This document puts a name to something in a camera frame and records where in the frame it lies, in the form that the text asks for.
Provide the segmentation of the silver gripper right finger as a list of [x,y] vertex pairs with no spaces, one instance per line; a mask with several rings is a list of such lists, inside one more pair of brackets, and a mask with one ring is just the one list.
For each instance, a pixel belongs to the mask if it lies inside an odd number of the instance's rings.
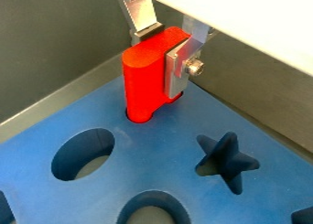
[[189,77],[198,76],[203,71],[205,63],[199,60],[199,56],[211,33],[211,26],[190,16],[183,16],[182,30],[191,36],[165,55],[163,92],[170,99],[186,89]]

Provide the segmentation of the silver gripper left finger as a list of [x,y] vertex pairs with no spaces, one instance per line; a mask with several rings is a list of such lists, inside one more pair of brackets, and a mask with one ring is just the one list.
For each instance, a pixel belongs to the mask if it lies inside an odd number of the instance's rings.
[[158,21],[152,0],[118,0],[130,26],[131,45],[155,36],[165,29]]

